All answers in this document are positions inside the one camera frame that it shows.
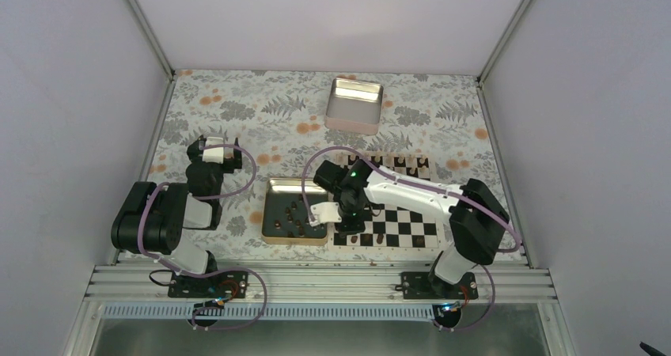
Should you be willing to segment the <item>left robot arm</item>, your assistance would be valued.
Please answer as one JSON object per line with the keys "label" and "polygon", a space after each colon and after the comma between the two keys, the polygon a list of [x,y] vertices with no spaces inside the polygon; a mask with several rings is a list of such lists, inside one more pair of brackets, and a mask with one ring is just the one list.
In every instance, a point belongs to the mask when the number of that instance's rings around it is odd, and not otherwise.
{"label": "left robot arm", "polygon": [[146,256],[177,275],[202,297],[220,286],[214,255],[183,237],[185,230],[215,230],[222,218],[224,176],[243,168],[238,142],[199,136],[187,147],[186,182],[139,181],[128,193],[111,228],[112,245]]}

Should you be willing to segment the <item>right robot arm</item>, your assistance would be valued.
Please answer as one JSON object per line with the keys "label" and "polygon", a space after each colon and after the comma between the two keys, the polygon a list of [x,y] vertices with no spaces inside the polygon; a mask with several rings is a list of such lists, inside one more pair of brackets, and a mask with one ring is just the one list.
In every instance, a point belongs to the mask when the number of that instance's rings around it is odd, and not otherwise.
{"label": "right robot arm", "polygon": [[403,208],[446,225],[453,242],[438,253],[428,278],[430,292],[439,298],[457,291],[459,281],[475,266],[492,264],[495,254],[503,250],[505,233],[514,238],[514,250],[520,245],[508,213],[477,179],[442,185],[358,159],[350,166],[323,161],[313,181],[332,195],[332,201],[309,208],[312,226],[332,223],[339,234],[359,235],[371,218],[368,208],[380,205]]}

